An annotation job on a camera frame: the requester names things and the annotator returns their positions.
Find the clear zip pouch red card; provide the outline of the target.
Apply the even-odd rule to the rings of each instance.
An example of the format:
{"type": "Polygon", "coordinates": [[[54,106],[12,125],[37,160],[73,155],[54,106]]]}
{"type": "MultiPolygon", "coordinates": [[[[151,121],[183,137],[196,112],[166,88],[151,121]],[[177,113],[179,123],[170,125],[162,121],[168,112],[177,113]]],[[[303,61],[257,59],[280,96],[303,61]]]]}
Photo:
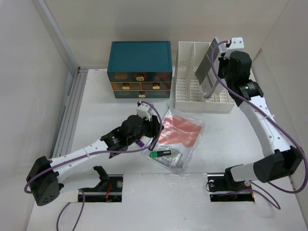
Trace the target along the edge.
{"type": "Polygon", "coordinates": [[[183,176],[203,135],[205,123],[190,113],[170,107],[162,119],[163,130],[152,149],[142,155],[167,170],[183,176]],[[170,150],[171,155],[151,158],[150,153],[170,150]]]}

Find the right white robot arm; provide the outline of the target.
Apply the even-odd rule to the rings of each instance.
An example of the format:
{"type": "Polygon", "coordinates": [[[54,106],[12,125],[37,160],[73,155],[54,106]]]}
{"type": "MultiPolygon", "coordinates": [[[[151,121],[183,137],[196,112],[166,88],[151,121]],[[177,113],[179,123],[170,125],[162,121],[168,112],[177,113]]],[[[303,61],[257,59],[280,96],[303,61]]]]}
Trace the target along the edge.
{"type": "Polygon", "coordinates": [[[267,183],[293,175],[302,161],[298,148],[270,123],[271,113],[260,86],[252,81],[252,60],[248,53],[234,51],[229,59],[220,57],[218,76],[225,80],[236,105],[248,118],[262,147],[264,158],[251,164],[226,169],[223,184],[233,190],[240,182],[258,180],[267,183]]]}

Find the yellow drawer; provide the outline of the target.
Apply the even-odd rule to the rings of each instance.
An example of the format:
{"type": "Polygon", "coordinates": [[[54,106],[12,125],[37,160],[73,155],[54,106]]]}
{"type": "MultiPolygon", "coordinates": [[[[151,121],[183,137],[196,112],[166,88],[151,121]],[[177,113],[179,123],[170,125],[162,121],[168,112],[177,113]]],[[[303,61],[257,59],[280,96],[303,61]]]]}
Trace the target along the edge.
{"type": "Polygon", "coordinates": [[[141,90],[139,82],[111,82],[113,90],[141,90]]]}

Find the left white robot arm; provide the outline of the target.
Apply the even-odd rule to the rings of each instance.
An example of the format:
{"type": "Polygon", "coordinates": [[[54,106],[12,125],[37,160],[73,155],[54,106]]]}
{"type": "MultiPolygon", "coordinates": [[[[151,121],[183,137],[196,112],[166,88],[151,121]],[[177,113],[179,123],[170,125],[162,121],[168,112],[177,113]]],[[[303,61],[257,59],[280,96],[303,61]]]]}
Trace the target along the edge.
{"type": "Polygon", "coordinates": [[[102,191],[109,178],[101,164],[103,154],[109,158],[131,154],[129,146],[143,136],[151,138],[154,145],[162,129],[160,116],[130,115],[121,126],[80,150],[56,158],[36,159],[26,177],[24,192],[31,194],[38,206],[43,206],[68,191],[84,188],[102,191]]]}

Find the grey spiral setup guide booklet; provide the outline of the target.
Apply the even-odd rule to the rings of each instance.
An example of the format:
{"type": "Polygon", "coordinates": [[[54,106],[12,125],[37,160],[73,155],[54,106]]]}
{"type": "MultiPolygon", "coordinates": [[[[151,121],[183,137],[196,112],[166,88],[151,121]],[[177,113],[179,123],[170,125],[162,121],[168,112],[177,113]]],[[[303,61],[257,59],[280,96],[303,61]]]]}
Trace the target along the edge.
{"type": "Polygon", "coordinates": [[[209,99],[215,93],[219,95],[223,90],[223,86],[217,80],[213,70],[212,62],[210,59],[213,48],[219,43],[219,39],[214,37],[209,48],[207,49],[198,69],[195,72],[195,76],[198,79],[201,94],[204,99],[209,99]]]}

